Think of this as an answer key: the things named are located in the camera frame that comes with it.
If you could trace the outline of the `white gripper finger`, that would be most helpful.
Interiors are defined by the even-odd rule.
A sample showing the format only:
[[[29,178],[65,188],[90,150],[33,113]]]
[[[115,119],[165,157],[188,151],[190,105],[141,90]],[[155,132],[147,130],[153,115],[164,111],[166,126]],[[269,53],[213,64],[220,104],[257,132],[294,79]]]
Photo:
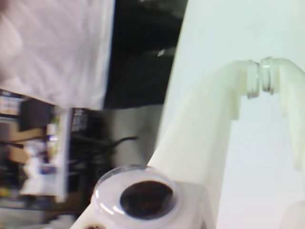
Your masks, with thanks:
[[[262,90],[278,93],[282,114],[287,117],[296,169],[305,167],[305,72],[285,58],[260,61]]]
[[[149,165],[178,185],[173,229],[214,229],[232,122],[245,95],[256,97],[259,64],[235,61],[204,77],[187,94]]]

